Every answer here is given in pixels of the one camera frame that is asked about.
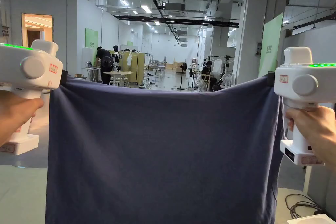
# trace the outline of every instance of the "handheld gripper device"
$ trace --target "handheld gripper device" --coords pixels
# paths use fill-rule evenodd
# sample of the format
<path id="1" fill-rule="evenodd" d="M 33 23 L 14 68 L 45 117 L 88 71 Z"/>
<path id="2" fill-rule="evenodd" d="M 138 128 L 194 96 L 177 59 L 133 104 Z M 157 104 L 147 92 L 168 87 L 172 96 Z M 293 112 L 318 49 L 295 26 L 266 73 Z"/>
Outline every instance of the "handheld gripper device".
<path id="1" fill-rule="evenodd" d="M 58 88 L 63 64 L 56 58 L 58 45 L 35 40 L 31 47 L 0 43 L 0 82 L 12 84 L 11 92 L 26 98 L 41 97 L 43 89 Z M 30 120 L 18 128 L 0 151 L 20 155 L 37 148 L 39 136 L 28 133 Z"/>
<path id="2" fill-rule="evenodd" d="M 274 92 L 283 97 L 284 104 L 313 110 L 318 103 L 336 102 L 336 63 L 313 64 L 309 47 L 288 47 L 284 55 L 274 83 Z M 296 165 L 323 165 L 296 126 L 293 140 L 281 140 L 280 150 Z"/>

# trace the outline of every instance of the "doorway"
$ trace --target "doorway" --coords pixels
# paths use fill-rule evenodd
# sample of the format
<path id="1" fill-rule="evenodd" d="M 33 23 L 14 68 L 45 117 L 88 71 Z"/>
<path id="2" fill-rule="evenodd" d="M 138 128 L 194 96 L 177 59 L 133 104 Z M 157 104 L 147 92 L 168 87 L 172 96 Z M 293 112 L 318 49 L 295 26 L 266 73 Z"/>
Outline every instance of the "doorway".
<path id="1" fill-rule="evenodd" d="M 30 47 L 36 39 L 53 41 L 51 15 L 22 14 L 22 45 Z"/>

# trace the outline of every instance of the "fluorescent light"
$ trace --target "fluorescent light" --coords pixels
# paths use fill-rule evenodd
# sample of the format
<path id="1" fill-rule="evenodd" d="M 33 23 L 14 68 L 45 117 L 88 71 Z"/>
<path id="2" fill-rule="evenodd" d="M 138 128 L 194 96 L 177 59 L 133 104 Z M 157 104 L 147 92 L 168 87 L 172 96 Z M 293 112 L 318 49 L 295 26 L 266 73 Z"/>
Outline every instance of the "fluorescent light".
<path id="1" fill-rule="evenodd" d="M 141 5 L 142 9 L 146 12 L 146 13 L 152 13 L 151 10 L 148 8 L 147 5 Z"/>
<path id="2" fill-rule="evenodd" d="M 128 5 L 128 3 L 125 0 L 120 0 L 124 5 Z"/>

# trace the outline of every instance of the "hanging clothes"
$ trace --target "hanging clothes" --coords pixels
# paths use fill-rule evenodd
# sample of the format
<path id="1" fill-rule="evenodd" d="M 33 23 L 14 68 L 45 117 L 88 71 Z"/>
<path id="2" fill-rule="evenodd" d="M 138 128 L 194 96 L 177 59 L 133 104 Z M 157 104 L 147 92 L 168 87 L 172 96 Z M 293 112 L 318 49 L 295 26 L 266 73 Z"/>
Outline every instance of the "hanging clothes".
<path id="1" fill-rule="evenodd" d="M 218 74 L 223 73 L 223 61 L 221 59 L 216 59 L 213 62 L 212 72 Z"/>
<path id="2" fill-rule="evenodd" d="M 129 55 L 127 57 L 127 66 L 131 66 L 131 62 L 132 62 L 132 53 L 129 52 Z"/>
<path id="3" fill-rule="evenodd" d="M 266 78 L 203 93 L 70 79 L 51 93 L 45 223 L 274 223 L 282 106 Z"/>

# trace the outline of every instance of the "black floor fan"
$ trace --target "black floor fan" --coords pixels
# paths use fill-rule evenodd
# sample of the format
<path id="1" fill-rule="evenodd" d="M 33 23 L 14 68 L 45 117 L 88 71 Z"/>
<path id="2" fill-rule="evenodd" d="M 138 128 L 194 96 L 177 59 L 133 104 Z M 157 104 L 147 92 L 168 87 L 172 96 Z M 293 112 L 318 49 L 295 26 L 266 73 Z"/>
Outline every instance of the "black floor fan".
<path id="1" fill-rule="evenodd" d="M 182 73 L 181 73 L 181 85 L 178 88 L 179 90 L 184 90 L 185 88 L 182 87 L 182 78 L 183 78 L 183 70 L 186 71 L 187 70 L 187 64 L 184 62 L 183 65 L 181 65 L 182 68 Z"/>

